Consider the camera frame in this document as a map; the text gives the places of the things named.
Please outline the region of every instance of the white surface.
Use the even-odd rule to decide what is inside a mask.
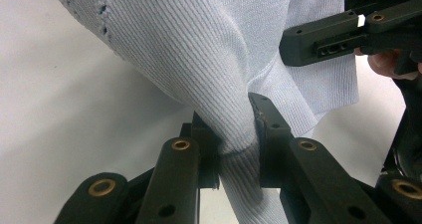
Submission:
[[[329,113],[315,138],[374,184],[404,104],[359,63],[360,102]],[[57,0],[0,0],[0,68],[0,223],[52,223],[87,177],[132,179],[191,119]],[[236,223],[224,192],[202,194],[201,223]]]

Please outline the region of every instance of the ribbed fabric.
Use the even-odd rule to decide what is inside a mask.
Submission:
[[[286,27],[338,13],[342,0],[61,0],[78,21],[221,137],[221,177],[240,223],[284,223],[275,190],[258,185],[248,92],[269,97],[293,129],[311,130],[356,100],[352,56],[287,68]]]

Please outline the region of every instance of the cloth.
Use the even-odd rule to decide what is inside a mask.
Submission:
[[[353,57],[284,66],[284,29],[342,11],[343,0],[60,0],[84,26],[221,137],[221,178],[240,223],[285,223],[259,188],[248,92],[269,97],[298,136],[357,98]]]

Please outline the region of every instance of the human hand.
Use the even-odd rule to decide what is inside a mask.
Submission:
[[[369,67],[376,74],[389,77],[397,80],[414,80],[418,77],[419,73],[422,73],[422,63],[418,64],[418,72],[396,75],[394,74],[394,69],[397,65],[398,57],[401,50],[393,50],[389,52],[375,54],[373,56],[368,56]],[[355,50],[356,56],[364,55],[360,49]]]

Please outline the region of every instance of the knit garment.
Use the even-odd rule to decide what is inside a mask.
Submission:
[[[343,0],[60,0],[84,26],[221,137],[221,179],[240,223],[286,223],[259,187],[248,92],[269,97],[298,136],[356,102],[352,56],[286,67],[283,31],[339,13]]]

